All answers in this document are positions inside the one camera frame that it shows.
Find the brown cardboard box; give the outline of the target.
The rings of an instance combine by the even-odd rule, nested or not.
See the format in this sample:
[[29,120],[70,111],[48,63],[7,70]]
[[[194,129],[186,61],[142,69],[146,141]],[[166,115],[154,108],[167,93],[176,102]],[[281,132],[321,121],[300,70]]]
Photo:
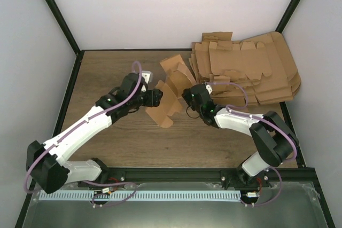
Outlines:
[[183,91],[197,82],[179,54],[162,60],[160,65],[166,73],[166,80],[158,81],[155,88],[161,90],[163,96],[158,107],[147,107],[145,112],[158,126],[169,128],[174,124],[170,117],[182,110],[180,98]]

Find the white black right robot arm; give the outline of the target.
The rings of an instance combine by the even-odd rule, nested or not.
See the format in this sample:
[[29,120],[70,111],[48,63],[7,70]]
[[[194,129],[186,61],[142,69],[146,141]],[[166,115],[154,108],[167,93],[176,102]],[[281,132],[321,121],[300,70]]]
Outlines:
[[182,97],[206,125],[234,130],[253,139],[256,152],[244,160],[236,171],[242,186],[251,186],[263,170],[276,168],[297,157],[298,139],[276,112],[250,114],[215,104],[208,84],[185,89]]

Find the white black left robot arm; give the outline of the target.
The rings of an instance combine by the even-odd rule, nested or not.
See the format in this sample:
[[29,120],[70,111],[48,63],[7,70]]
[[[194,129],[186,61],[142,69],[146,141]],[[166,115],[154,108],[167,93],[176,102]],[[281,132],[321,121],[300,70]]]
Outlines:
[[70,161],[69,158],[92,137],[120,118],[140,107],[158,107],[162,91],[150,90],[153,74],[129,73],[119,87],[101,96],[90,111],[59,135],[27,148],[26,169],[45,193],[53,193],[73,182],[87,182],[104,187],[109,181],[109,168],[98,158]]

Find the stack of flat cardboard blanks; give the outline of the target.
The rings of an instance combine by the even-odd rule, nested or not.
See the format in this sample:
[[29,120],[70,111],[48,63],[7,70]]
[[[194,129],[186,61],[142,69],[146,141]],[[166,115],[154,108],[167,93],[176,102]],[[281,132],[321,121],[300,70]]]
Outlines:
[[210,82],[216,104],[258,106],[290,101],[301,77],[279,32],[241,41],[231,32],[203,33],[189,60],[198,83]]

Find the clear acrylic front plate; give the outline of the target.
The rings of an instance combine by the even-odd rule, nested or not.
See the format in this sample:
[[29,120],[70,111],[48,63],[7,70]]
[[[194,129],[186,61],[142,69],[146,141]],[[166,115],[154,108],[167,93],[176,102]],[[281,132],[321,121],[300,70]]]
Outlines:
[[[62,190],[97,191],[76,188]],[[142,184],[117,191],[219,191],[217,185]],[[24,227],[327,227],[311,183],[272,183],[255,206],[215,201],[40,201],[34,195]]]

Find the black front mounting rail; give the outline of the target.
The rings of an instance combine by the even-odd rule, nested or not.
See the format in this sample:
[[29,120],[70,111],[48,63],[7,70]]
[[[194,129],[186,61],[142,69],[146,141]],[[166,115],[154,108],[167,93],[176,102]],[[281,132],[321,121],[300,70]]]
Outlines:
[[314,168],[278,168],[275,171],[262,171],[255,178],[241,178],[235,168],[108,168],[96,183],[114,182],[142,183],[221,183],[222,187],[252,188],[269,182],[313,182],[318,183]]

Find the black back left frame post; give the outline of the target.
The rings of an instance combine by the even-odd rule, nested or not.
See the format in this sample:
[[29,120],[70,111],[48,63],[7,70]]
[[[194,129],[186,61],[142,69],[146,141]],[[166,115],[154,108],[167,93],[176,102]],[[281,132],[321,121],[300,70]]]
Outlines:
[[78,55],[81,50],[74,38],[74,36],[72,35],[72,32],[69,28],[69,26],[67,25],[67,22],[65,21],[57,3],[55,0],[45,0],[45,2],[47,3],[51,13],[53,14],[56,22],[58,23],[60,29],[62,30],[64,36],[66,37],[70,47],[72,48],[73,52]]

